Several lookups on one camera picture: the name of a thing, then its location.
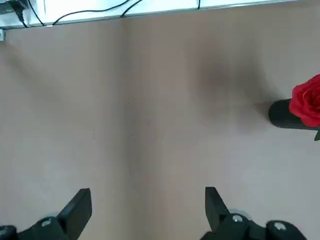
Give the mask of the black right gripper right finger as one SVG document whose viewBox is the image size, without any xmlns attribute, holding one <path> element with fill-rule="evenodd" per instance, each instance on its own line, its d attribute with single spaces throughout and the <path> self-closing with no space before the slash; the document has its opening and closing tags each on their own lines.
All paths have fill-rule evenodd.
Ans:
<svg viewBox="0 0 320 240">
<path fill-rule="evenodd" d="M 264 227 L 240 213 L 229 212 L 215 187 L 205 188 L 205 214 L 210 225 L 202 240 L 305 240 L 293 224 L 271 220 Z"/>
</svg>

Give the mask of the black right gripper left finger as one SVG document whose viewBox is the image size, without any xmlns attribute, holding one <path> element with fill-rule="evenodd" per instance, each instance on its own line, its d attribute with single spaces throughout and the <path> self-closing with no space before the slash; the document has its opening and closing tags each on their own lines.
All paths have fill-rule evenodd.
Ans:
<svg viewBox="0 0 320 240">
<path fill-rule="evenodd" d="M 2 240 L 77 240 L 92 216 L 92 197 L 89 188 L 80 189 L 57 216 L 37 221 L 17 232 L 13 225 L 0 227 Z"/>
</svg>

